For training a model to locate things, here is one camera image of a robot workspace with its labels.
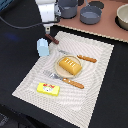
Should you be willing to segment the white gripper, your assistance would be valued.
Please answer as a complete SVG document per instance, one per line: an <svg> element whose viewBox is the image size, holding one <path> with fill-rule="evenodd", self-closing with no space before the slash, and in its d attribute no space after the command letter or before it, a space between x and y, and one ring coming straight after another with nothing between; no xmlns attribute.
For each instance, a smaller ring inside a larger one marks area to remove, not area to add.
<svg viewBox="0 0 128 128"><path fill-rule="evenodd" d="M35 0L45 32L50 33L50 27L54 25L55 19L55 2L56 0Z"/></svg>

